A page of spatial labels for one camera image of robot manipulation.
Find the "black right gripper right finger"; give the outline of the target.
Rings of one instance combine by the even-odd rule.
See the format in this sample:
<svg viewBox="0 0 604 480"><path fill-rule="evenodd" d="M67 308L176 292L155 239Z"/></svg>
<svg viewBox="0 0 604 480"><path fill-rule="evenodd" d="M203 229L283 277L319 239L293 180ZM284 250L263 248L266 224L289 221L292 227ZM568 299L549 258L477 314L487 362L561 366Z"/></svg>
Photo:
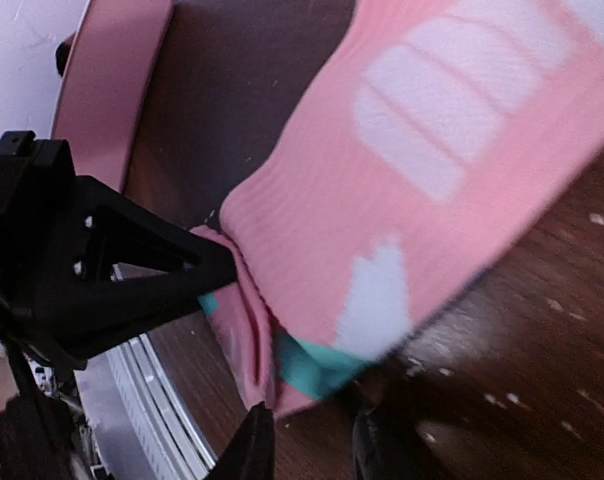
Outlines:
<svg viewBox="0 0 604 480"><path fill-rule="evenodd" d="M353 479L413 479L409 439L377 411L361 409L352 430Z"/></svg>

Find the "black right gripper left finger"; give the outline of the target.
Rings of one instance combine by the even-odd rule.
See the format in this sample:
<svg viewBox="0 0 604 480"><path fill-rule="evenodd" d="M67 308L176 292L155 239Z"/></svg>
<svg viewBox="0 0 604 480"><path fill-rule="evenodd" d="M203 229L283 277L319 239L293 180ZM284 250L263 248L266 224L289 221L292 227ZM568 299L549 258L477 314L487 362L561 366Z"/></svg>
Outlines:
<svg viewBox="0 0 604 480"><path fill-rule="evenodd" d="M264 402L247 413L205 480L273 480L275 422Z"/></svg>

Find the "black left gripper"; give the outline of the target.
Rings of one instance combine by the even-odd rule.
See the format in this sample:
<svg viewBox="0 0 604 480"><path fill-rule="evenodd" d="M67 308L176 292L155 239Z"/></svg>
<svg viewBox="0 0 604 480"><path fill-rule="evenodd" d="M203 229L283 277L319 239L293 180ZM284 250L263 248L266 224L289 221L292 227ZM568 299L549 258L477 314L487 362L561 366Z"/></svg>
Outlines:
<svg viewBox="0 0 604 480"><path fill-rule="evenodd" d="M0 339L60 370L199 310L238 278L231 251L93 177L70 146L0 137Z"/></svg>

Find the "pink sock with teal patches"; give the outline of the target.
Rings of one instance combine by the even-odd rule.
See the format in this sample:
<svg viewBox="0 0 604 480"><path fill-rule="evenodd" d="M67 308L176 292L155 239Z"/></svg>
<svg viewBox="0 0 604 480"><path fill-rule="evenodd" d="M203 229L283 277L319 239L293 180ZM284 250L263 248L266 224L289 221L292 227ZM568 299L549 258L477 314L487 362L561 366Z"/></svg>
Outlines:
<svg viewBox="0 0 604 480"><path fill-rule="evenodd" d="M201 304L247 406L303 410L379 361L604 146L604 1L360 1L219 231Z"/></svg>

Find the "pink plastic organizer tray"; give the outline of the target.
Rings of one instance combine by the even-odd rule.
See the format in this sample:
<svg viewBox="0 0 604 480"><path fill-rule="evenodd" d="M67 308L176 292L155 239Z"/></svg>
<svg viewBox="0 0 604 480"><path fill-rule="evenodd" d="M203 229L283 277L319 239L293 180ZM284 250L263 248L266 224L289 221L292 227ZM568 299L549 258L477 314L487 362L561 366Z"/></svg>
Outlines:
<svg viewBox="0 0 604 480"><path fill-rule="evenodd" d="M90 1L72 42L51 136L75 171L120 191L174 3Z"/></svg>

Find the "aluminium front rail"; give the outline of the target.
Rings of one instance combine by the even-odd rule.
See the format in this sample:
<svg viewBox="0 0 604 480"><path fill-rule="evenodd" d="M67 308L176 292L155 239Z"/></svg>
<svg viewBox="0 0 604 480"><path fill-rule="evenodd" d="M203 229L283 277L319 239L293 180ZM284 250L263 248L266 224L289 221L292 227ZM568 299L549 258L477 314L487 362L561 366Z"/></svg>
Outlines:
<svg viewBox="0 0 604 480"><path fill-rule="evenodd" d="M98 454L116 479L203 479L216 454L143 334L75 374Z"/></svg>

